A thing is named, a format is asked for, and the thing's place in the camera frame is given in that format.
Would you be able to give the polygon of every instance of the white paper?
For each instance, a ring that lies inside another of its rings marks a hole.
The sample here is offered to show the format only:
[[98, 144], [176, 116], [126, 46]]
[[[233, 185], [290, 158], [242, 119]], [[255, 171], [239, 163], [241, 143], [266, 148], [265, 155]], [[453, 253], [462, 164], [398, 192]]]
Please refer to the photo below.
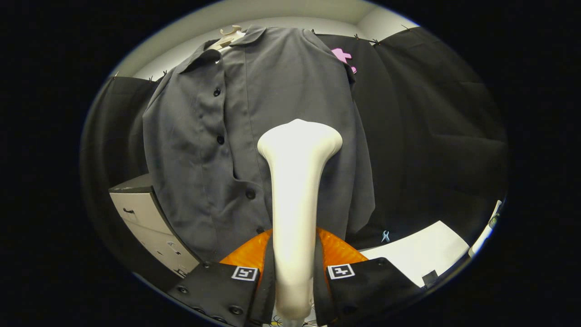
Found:
[[443, 274], [468, 251], [468, 244], [441, 221], [403, 239], [362, 251], [368, 259], [384, 257], [418, 287], [431, 271]]

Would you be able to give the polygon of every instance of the black curtain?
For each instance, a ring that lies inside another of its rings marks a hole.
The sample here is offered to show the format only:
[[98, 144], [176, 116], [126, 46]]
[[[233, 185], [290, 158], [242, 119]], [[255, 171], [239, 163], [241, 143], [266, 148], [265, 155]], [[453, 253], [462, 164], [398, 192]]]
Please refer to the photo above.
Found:
[[478, 75], [423, 27], [371, 45], [318, 35], [351, 55], [353, 98], [370, 149], [376, 209], [346, 240], [379, 246], [442, 221], [473, 244], [507, 189], [504, 124]]
[[81, 136], [80, 177], [87, 214], [105, 246], [128, 269], [162, 290], [180, 278], [133, 236], [109, 188], [148, 172], [141, 116], [158, 83], [109, 78], [93, 102]]

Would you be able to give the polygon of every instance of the white wall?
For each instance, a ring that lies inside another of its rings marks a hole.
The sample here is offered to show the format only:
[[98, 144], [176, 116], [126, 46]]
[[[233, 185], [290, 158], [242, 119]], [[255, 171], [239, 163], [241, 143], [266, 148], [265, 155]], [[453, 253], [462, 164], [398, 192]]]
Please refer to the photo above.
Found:
[[368, 40], [374, 38], [378, 41], [399, 33], [405, 30], [406, 27], [410, 29], [417, 26], [419, 25], [411, 20], [383, 7], [374, 9], [363, 17], [363, 19], [361, 19], [357, 24], [357, 28], [361, 30], [364, 35], [369, 36], [369, 38], [367, 38]]
[[169, 49], [202, 33], [219, 31], [220, 28], [233, 25], [233, 22], [249, 22], [267, 17], [316, 17], [356, 25], [375, 8], [376, 4], [365, 0], [216, 1], [177, 18], [143, 40], [121, 60], [111, 75], [119, 73], [118, 76], [133, 76]]
[[[307, 30], [314, 29], [315, 33], [317, 34], [336, 34], [347, 36], [354, 36], [357, 34], [361, 38], [370, 40], [370, 37], [368, 37], [363, 30], [359, 29], [355, 25], [338, 22], [336, 20], [313, 17], [275, 17], [248, 20], [245, 22], [233, 23], [232, 25], [239, 25], [242, 27], [242, 30], [247, 29], [250, 25], [258, 25], [263, 27], [297, 27]], [[163, 76], [164, 70], [170, 70], [180, 64], [182, 61], [186, 60], [202, 43], [220, 37], [222, 37], [220, 34], [220, 29], [216, 29], [183, 42], [182, 44], [158, 56], [156, 59], [139, 70], [136, 74], [134, 74], [133, 77], [139, 79], [149, 79], [153, 76], [153, 80], [157, 80]]]

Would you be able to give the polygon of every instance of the black button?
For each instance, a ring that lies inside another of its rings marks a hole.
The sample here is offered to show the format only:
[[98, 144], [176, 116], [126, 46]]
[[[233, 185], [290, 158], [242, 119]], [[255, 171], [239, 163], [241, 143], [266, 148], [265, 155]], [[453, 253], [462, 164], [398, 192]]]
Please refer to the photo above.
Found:
[[246, 191], [246, 197], [252, 200], [256, 197], [256, 193], [254, 190], [248, 190]]

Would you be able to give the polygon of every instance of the shirt collar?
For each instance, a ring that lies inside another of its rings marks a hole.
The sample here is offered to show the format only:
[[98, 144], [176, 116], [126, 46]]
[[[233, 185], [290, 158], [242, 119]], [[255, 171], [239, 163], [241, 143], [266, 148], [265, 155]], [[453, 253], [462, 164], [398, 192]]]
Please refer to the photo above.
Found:
[[[265, 27], [250, 25], [250, 27], [248, 27], [247, 30], [242, 31], [243, 33], [245, 33], [244, 37], [235, 40], [234, 42], [230, 43], [229, 46], [236, 47], [239, 45], [253, 43], [260, 38], [260, 36], [264, 33], [265, 30], [266, 30]], [[212, 50], [205, 50], [207, 47], [211, 46], [212, 44], [214, 44], [218, 40], [219, 40], [219, 38], [217, 38], [215, 40], [210, 40], [210, 41], [204, 42], [202, 45], [200, 45], [196, 49], [196, 51], [187, 60], [185, 60], [183, 63], [180, 63], [175, 68], [175, 71], [177, 73], [183, 73], [187, 68], [192, 66], [200, 58], [202, 58], [202, 59], [204, 59], [204, 58], [214, 58], [214, 59], [218, 58], [219, 59], [220, 53], [218, 52], [218, 50], [213, 50], [213, 49]]]

